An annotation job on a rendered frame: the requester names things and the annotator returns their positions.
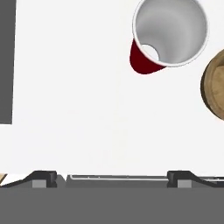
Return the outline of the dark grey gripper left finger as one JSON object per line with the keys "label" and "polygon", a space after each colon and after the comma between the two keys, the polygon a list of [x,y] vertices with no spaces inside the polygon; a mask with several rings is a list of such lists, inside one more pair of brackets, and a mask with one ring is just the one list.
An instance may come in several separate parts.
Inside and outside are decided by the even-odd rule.
{"label": "dark grey gripper left finger", "polygon": [[56,171],[33,171],[23,179],[2,185],[2,188],[55,188],[57,186],[56,180]]}

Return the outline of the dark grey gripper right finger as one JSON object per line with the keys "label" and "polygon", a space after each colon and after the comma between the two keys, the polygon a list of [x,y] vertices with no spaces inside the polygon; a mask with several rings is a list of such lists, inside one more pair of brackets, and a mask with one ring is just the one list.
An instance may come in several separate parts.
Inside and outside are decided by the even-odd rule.
{"label": "dark grey gripper right finger", "polygon": [[168,188],[222,188],[222,178],[200,178],[191,171],[168,171]]}

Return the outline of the grey dishwasher door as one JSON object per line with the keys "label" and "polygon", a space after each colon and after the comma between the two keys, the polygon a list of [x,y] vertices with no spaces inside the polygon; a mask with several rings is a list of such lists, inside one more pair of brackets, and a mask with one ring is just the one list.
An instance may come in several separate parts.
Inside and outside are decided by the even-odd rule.
{"label": "grey dishwasher door", "polygon": [[83,188],[166,188],[168,179],[71,179],[61,175],[57,178],[58,187]]}

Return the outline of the brown wooden bowl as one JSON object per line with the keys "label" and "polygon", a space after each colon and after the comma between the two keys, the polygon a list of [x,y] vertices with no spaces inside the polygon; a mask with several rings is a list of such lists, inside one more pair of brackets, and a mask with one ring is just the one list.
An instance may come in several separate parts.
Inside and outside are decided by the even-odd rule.
{"label": "brown wooden bowl", "polygon": [[206,66],[201,77],[200,93],[206,107],[224,121],[224,49]]}

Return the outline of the red cup with white inside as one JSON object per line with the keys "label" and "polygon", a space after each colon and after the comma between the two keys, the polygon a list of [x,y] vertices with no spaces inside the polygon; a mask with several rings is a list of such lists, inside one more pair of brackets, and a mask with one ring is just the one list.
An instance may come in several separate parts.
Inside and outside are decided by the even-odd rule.
{"label": "red cup with white inside", "polygon": [[141,0],[132,18],[129,63],[139,74],[182,67],[204,50],[209,23],[199,0]]}

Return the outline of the dark grey flat panel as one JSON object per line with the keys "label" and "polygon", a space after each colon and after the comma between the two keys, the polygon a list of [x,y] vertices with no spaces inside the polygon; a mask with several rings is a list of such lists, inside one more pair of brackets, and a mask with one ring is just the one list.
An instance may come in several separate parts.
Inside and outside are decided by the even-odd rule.
{"label": "dark grey flat panel", "polygon": [[0,124],[12,124],[17,0],[0,0]]}

